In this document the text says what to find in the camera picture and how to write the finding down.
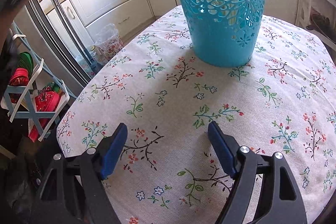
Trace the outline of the clear floral trash bin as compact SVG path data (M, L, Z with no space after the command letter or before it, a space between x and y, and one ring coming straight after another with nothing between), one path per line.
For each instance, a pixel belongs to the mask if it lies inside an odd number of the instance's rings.
M106 61L110 61L123 49L123 42L116 26L106 25L96 36L94 45Z

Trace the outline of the blue white folding rack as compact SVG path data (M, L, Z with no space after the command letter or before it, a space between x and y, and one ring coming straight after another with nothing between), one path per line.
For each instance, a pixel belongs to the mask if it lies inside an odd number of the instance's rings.
M70 100L70 93L63 80L54 76L39 57L26 36L13 23L11 41L23 45L26 51L19 54L18 66L1 99L1 107L7 110L10 121L27 119L28 137L43 141L53 123L60 120L60 113Z

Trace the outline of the floral white tablecloth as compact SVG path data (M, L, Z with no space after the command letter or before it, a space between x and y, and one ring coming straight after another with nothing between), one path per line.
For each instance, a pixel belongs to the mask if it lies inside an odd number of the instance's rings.
M232 188L207 137L215 121L254 153L284 154L312 223L335 191L335 64L315 35L264 16L252 59L195 56L181 7L144 30L78 96L57 129L67 157L127 125L103 185L122 223L214 223Z

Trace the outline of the white rolling storage cart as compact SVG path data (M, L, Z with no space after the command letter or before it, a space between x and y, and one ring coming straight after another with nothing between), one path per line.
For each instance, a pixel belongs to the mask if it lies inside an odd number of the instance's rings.
M335 0L298 0L295 25L305 30L310 24L312 14L323 15L330 20L331 28L335 30ZM315 30L307 30L316 35L328 48L335 52L335 41L330 40Z

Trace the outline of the dark pan in cart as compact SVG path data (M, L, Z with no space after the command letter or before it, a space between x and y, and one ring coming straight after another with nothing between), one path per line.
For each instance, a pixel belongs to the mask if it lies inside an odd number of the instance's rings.
M332 41L336 39L335 30L331 28L329 18L323 15L312 14L310 16L310 24L306 26L306 29L315 30Z

